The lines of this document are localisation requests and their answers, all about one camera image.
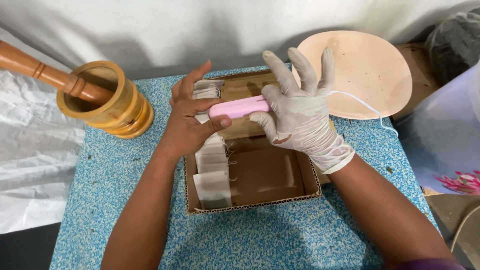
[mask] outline cardboard box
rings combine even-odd
[[[270,71],[262,71],[221,77],[225,79],[221,95],[235,93],[237,99],[246,98],[252,94],[252,87],[276,84],[272,76]],[[227,145],[231,145],[230,152],[233,151],[229,162],[234,164],[228,166],[230,179],[236,179],[230,181],[233,206],[201,209],[193,182],[197,165],[195,155],[191,154],[184,159],[188,213],[246,209],[318,198],[322,195],[320,184],[325,183],[328,178],[320,174],[320,170],[308,156],[271,145],[262,127],[249,121],[247,117],[233,119],[232,126],[218,135],[225,139]]]

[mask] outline tabletop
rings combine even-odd
[[[211,72],[207,77],[267,69]],[[182,76],[134,83],[155,110],[135,139],[88,127],[50,265],[99,269],[113,225],[133,192],[170,114],[170,89]],[[339,134],[434,224],[399,140],[377,120],[331,116]],[[384,124],[392,126],[388,118]],[[183,160],[177,165],[168,238],[159,269],[379,269],[382,259],[331,184],[304,201],[211,214],[186,211]]]

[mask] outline pink flower pattern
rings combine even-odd
[[[452,191],[464,195],[480,195],[480,171],[474,170],[474,174],[468,172],[455,173],[457,174],[457,178],[455,179],[450,179],[450,177],[446,175],[442,175],[442,177],[437,177],[434,175],[434,177],[443,183],[442,186]]]

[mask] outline mortar and pestle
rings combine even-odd
[[[90,62],[68,74],[0,40],[0,68],[57,88],[57,106],[63,114],[118,138],[135,138],[152,124],[152,105],[112,62]]]

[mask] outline white glove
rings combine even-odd
[[[336,172],[350,162],[355,151],[328,124],[327,97],[335,80],[332,51],[325,48],[322,54],[322,78],[318,84],[315,70],[302,53],[289,48],[288,57],[299,74],[301,87],[274,53],[264,51],[265,63],[281,90],[267,85],[262,89],[262,95],[278,120],[275,125],[268,113],[257,111],[250,115],[250,121],[264,128],[274,146],[307,154],[324,174]]]

